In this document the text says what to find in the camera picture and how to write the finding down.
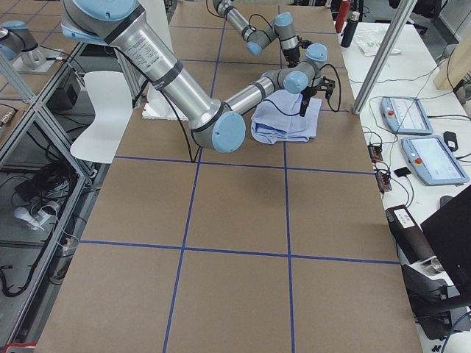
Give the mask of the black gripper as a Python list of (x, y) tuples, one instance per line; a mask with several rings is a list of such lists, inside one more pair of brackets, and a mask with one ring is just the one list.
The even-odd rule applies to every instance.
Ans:
[(281, 41), (281, 49), (288, 67), (295, 67), (300, 61), (300, 49), (306, 49), (311, 45), (310, 40), (303, 40), (299, 35)]
[(336, 81), (328, 79), (326, 76), (322, 77), (319, 83), (309, 85), (302, 91), (302, 101), (300, 104), (299, 115), (304, 117), (308, 106), (310, 104), (310, 97), (315, 96), (318, 92), (324, 92), (325, 98), (329, 101), (333, 95), (333, 91), (336, 87)]

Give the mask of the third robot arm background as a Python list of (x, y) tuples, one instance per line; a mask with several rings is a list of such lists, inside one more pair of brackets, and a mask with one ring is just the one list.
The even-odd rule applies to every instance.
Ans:
[(20, 74), (47, 74), (55, 55), (39, 46), (29, 27), (19, 20), (1, 24), (1, 53)]

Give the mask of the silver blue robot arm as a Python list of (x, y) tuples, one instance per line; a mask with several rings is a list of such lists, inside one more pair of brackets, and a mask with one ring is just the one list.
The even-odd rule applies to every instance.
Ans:
[(213, 7), (240, 34), (251, 54), (259, 55), (270, 43), (279, 41), (288, 67), (268, 71), (228, 101), (220, 101), (209, 97), (148, 25), (139, 1), (62, 1), (62, 28), (66, 37), (118, 49), (188, 118), (194, 142), (222, 153), (241, 146), (246, 134), (242, 115), (276, 90), (301, 94), (302, 115), (317, 92), (332, 95), (336, 83), (323, 76), (320, 68), (327, 59), (327, 49), (301, 41), (291, 13), (281, 13), (267, 28), (256, 29), (231, 1), (214, 1)]
[(247, 20), (236, 7), (233, 1), (212, 1), (213, 8), (240, 34), (247, 44), (248, 51), (258, 56), (262, 51), (276, 40), (280, 44), (283, 56), (289, 68), (295, 67), (301, 58), (300, 49), (307, 49), (313, 42), (303, 40), (296, 34), (294, 20), (290, 12), (278, 14), (271, 21), (265, 21), (265, 29), (257, 29)]

